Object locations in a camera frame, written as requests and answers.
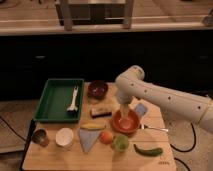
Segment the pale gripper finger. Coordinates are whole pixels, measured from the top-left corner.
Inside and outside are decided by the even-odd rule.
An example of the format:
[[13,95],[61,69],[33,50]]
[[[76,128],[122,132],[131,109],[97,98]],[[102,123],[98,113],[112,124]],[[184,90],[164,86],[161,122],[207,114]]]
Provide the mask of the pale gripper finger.
[[121,119],[127,119],[128,114],[129,114],[129,105],[128,104],[121,104],[120,105],[120,114],[121,114]]

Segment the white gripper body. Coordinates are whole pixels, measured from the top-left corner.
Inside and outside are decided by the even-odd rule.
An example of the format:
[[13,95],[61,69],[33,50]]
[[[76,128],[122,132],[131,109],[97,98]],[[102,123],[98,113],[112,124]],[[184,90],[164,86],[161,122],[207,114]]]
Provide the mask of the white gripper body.
[[129,105],[132,102],[133,97],[118,90],[116,92],[116,99],[117,99],[118,103],[121,105]]

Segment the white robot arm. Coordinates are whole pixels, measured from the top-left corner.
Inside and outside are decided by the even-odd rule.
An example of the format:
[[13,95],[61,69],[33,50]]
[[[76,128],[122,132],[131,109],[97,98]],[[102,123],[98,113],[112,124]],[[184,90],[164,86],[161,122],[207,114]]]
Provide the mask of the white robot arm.
[[132,98],[144,99],[175,112],[213,134],[213,99],[181,92],[144,81],[144,70],[133,65],[115,79],[117,101],[130,104]]

